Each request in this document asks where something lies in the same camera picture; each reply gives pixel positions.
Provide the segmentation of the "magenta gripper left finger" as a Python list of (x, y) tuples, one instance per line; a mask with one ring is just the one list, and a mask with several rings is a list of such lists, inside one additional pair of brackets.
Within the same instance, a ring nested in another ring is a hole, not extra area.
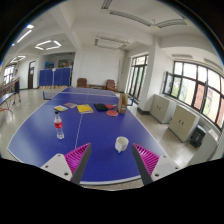
[(91, 155), (91, 144), (84, 144), (67, 154), (56, 154), (42, 169), (79, 185)]

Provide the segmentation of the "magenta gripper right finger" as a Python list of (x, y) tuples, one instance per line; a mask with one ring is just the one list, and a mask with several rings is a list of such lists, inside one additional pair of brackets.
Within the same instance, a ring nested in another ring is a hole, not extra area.
[(132, 145), (132, 153), (144, 185), (180, 170), (180, 167), (168, 156), (158, 156), (139, 144)]

